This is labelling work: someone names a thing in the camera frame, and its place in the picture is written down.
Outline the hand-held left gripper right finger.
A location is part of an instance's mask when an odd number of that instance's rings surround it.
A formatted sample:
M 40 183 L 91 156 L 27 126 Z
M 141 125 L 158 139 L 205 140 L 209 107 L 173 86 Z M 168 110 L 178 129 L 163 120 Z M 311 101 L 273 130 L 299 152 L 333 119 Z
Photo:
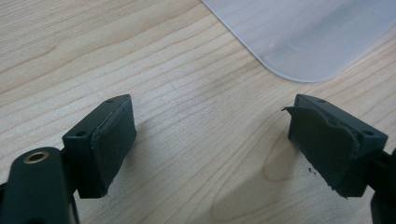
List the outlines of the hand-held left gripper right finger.
M 389 192 L 386 134 L 314 96 L 298 94 L 285 110 L 289 140 L 340 196 L 360 197 L 367 187 Z

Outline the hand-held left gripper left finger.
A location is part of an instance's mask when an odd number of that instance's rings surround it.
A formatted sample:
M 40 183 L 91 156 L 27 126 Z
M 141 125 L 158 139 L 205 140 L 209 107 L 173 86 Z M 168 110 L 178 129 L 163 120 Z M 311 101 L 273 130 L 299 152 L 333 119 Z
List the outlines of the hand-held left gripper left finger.
M 79 197 L 101 198 L 136 138 L 131 96 L 102 102 L 63 136 Z

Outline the translucent plastic box lid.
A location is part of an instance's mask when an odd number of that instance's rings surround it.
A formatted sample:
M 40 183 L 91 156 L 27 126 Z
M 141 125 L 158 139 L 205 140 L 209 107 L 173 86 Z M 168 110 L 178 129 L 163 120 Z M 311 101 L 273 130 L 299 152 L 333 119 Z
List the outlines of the translucent plastic box lid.
M 270 71 L 319 82 L 396 37 L 396 0 L 202 0 Z

